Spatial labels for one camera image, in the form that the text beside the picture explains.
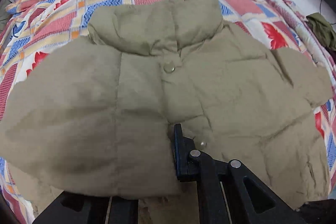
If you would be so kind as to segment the olive green crumpled garment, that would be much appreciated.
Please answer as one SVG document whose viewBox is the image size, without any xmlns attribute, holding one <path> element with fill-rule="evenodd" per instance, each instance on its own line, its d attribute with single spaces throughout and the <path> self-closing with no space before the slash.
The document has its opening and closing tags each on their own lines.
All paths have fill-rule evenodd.
<svg viewBox="0 0 336 224">
<path fill-rule="evenodd" d="M 331 24 L 318 12 L 306 17 L 307 25 L 312 30 L 320 44 L 335 51 L 335 30 Z"/>
</svg>

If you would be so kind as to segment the leaf patterned patchwork quilt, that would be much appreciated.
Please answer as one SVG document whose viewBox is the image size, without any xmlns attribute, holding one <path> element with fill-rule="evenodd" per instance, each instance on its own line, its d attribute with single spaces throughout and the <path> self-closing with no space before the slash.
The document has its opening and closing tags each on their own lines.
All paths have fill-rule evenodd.
<svg viewBox="0 0 336 224">
<path fill-rule="evenodd" d="M 1 108 L 14 85 L 24 81 L 53 50 L 87 34 L 100 6 L 144 5 L 161 0 L 19 0 L 9 5 L 10 20 L 1 33 Z M 219 0 L 223 18 L 267 47 L 286 46 L 324 65 L 335 80 L 335 62 L 306 21 L 285 17 L 264 0 Z"/>
</svg>

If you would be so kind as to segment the khaki puffer jacket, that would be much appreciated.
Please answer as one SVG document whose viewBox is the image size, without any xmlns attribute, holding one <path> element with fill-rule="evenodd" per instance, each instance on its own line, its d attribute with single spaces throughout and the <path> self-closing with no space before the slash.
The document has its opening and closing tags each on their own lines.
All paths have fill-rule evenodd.
<svg viewBox="0 0 336 224">
<path fill-rule="evenodd" d="M 81 36 L 9 94 L 1 157 L 42 183 L 90 196 L 177 194 L 179 123 L 198 149 L 241 160 L 290 206 L 326 197 L 313 109 L 325 68 L 270 50 L 223 19 L 218 0 L 97 8 Z"/>
</svg>

